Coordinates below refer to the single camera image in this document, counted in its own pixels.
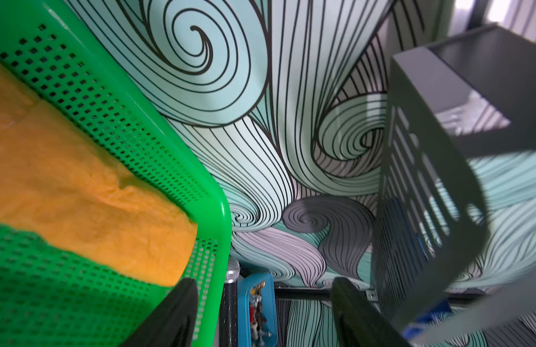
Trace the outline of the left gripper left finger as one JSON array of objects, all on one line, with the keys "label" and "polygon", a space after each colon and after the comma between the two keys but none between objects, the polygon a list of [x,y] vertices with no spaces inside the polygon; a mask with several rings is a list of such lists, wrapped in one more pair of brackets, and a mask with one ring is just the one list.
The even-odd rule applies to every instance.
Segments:
[{"label": "left gripper left finger", "polygon": [[125,347],[190,346],[199,296],[196,281],[184,278],[121,344]]}]

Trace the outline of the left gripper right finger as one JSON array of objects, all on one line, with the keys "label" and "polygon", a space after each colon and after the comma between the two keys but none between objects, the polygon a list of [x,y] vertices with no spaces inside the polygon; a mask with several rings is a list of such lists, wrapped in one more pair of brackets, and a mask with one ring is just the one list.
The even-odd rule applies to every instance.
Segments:
[{"label": "left gripper right finger", "polygon": [[409,343],[347,278],[336,278],[331,288],[334,325],[341,346],[408,346]]}]

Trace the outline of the yellow pillowcase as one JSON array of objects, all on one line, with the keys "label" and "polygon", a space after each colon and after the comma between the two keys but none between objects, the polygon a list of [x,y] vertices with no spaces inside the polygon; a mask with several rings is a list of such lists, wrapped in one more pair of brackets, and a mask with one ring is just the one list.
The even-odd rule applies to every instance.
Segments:
[{"label": "yellow pillowcase", "polygon": [[197,225],[0,64],[0,224],[158,286],[175,286]]}]

